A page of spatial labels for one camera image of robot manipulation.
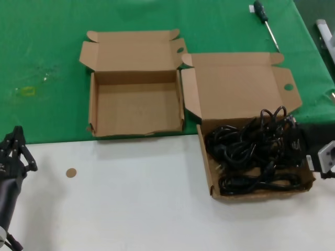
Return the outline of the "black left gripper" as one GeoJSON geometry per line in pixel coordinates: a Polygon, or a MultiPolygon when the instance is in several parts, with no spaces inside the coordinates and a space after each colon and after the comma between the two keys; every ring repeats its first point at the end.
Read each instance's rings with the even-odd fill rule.
{"type": "Polygon", "coordinates": [[[14,126],[11,133],[5,135],[1,141],[1,181],[7,179],[25,179],[29,171],[38,170],[35,159],[26,147],[26,139],[22,126],[14,126]],[[25,166],[20,160],[20,155],[9,156],[17,142],[18,152],[24,156],[27,161],[25,166]]]}

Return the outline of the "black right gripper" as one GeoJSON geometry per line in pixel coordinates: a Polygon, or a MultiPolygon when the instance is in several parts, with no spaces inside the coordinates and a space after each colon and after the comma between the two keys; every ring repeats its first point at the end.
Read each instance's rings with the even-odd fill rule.
{"type": "Polygon", "coordinates": [[[299,124],[295,117],[284,118],[284,130],[300,130],[287,140],[287,155],[293,166],[301,167],[307,154],[314,154],[334,141],[334,124],[299,124]]]}

